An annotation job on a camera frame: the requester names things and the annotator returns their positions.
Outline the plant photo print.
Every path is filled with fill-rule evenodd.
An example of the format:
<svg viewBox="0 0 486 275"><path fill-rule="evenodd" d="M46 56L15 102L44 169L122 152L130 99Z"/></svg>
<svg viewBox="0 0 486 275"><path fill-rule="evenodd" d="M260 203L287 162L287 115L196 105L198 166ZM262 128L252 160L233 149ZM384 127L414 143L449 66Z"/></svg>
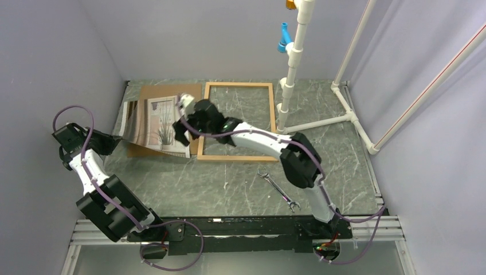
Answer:
<svg viewBox="0 0 486 275"><path fill-rule="evenodd" d="M180 118L176 99L176 96L166 96L123 103L117 135L144 148L189 158L190 147L175 140L173 123Z"/></svg>

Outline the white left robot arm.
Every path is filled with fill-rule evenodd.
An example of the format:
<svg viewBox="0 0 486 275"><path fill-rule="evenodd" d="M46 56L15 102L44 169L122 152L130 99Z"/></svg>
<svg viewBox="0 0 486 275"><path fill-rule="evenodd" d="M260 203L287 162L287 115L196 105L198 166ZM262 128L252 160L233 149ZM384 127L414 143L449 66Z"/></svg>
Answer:
<svg viewBox="0 0 486 275"><path fill-rule="evenodd" d="M75 171L83 184L77 208L111 241L129 233L156 241L165 225L155 212L142 204L116 176L107 175L102 157L110 155L122 140L97 130L69 123L53 132L59 142L59 156L66 169Z"/></svg>

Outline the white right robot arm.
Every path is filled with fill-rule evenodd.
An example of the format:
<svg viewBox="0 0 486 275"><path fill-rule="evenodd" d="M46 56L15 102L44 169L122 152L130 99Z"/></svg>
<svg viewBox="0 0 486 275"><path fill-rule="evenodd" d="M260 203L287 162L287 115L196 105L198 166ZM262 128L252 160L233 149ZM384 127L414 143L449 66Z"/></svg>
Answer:
<svg viewBox="0 0 486 275"><path fill-rule="evenodd" d="M208 99L197 101L187 94L177 96L175 109L180 115L173 123L175 140L188 146L187 134L193 139L212 138L277 159L288 182L306 194L317 220L317 233L329 238L337 232L342 216L327 194L322 159L304 134L282 135L259 129L241 119L224 116Z"/></svg>

